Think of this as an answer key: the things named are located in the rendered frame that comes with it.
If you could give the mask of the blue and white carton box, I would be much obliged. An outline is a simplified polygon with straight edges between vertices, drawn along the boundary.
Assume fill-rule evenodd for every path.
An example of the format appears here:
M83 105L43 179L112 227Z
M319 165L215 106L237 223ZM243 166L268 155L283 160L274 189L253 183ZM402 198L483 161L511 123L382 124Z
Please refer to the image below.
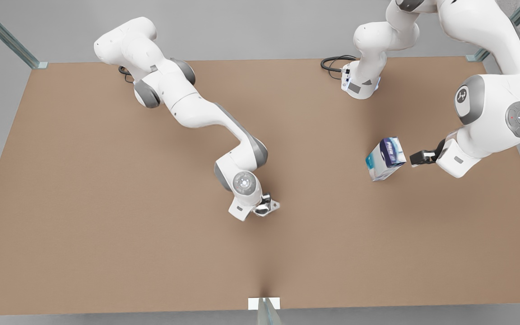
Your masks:
M372 181L386 179L407 162L398 137L380 140L365 161Z

